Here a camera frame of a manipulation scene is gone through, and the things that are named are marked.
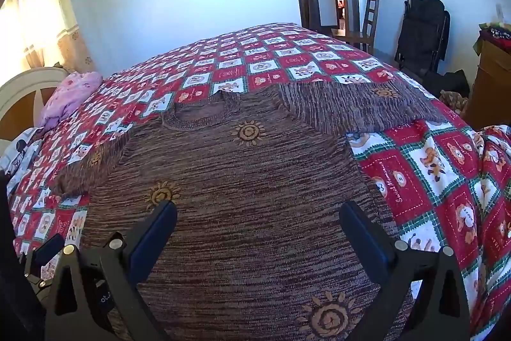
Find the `wooden chair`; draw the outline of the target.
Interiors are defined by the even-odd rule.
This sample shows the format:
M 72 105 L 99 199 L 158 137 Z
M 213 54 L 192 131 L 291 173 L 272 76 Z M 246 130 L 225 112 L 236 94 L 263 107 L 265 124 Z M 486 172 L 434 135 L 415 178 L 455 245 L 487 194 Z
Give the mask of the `wooden chair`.
M 374 40 L 378 23 L 379 0 L 366 0 L 365 16 L 362 28 L 359 32 L 346 30 L 341 33 L 339 29 L 332 30 L 332 36 L 350 45 L 359 45 L 361 49 L 373 55 Z

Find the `pink pillow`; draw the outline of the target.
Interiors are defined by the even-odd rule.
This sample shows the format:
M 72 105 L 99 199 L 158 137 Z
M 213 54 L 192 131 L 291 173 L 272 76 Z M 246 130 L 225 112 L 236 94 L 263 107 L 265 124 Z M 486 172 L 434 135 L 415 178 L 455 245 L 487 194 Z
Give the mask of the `pink pillow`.
M 55 128 L 94 93 L 103 81 L 98 72 L 68 75 L 50 96 L 36 126 L 46 131 Z

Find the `brown knitted sweater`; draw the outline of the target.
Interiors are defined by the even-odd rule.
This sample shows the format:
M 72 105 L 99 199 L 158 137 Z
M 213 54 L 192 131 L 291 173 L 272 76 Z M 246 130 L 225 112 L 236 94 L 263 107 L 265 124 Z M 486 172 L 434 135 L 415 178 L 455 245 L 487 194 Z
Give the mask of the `brown knitted sweater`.
M 443 114 L 404 83 L 275 84 L 171 105 L 61 169 L 86 247 L 158 203 L 177 225 L 143 299 L 170 340 L 344 340 L 377 293 L 339 224 L 353 201 L 394 234 L 348 136 Z

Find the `beige curtain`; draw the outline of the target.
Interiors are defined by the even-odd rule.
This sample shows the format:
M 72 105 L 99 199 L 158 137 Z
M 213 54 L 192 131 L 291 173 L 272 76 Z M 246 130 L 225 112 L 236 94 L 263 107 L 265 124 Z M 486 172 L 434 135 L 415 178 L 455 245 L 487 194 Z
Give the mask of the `beige curtain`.
M 71 0 L 4 0 L 1 6 L 1 83 L 22 72 L 59 65 L 95 70 Z

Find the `cream wooden headboard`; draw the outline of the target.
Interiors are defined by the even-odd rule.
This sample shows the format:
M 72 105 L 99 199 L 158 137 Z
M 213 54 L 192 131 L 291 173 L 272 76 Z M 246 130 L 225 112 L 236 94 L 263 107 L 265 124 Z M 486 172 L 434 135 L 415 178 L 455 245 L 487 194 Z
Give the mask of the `cream wooden headboard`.
M 39 67 L 1 86 L 1 143 L 11 142 L 35 126 L 42 108 L 67 76 L 63 68 Z

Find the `wooden dresser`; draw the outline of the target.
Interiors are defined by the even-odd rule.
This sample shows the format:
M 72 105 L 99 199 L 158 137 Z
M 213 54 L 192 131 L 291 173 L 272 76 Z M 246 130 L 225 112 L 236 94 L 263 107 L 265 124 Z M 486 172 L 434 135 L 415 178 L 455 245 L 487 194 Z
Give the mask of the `wooden dresser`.
M 510 54 L 483 41 L 477 77 L 465 112 L 475 130 L 510 125 Z

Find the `red patchwork bedspread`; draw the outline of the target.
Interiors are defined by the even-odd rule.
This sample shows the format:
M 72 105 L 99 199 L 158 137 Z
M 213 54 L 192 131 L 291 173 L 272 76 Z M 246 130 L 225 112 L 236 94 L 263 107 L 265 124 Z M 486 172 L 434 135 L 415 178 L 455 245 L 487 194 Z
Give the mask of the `red patchwork bedspread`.
M 113 140 L 172 103 L 224 90 L 248 93 L 281 82 L 410 84 L 368 53 L 292 23 L 272 23 L 200 40 L 107 78 L 70 117 L 48 132 L 22 169 L 11 203 L 17 252 L 54 234 L 78 243 L 88 201 L 63 202 L 50 180 L 65 165 Z M 415 121 L 353 136 L 350 145 L 414 249 L 448 244 L 460 262 L 473 337 L 489 337 L 510 304 L 510 128 L 472 130 L 453 111 L 436 124 Z

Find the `white patterned pillow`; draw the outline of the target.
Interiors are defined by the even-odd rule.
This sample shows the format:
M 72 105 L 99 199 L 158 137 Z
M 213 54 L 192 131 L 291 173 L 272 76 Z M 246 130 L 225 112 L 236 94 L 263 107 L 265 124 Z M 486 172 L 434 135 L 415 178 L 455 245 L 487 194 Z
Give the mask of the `white patterned pillow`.
M 7 145 L 1 155 L 1 172 L 12 179 L 23 174 L 39 153 L 42 145 L 43 128 L 30 127 Z

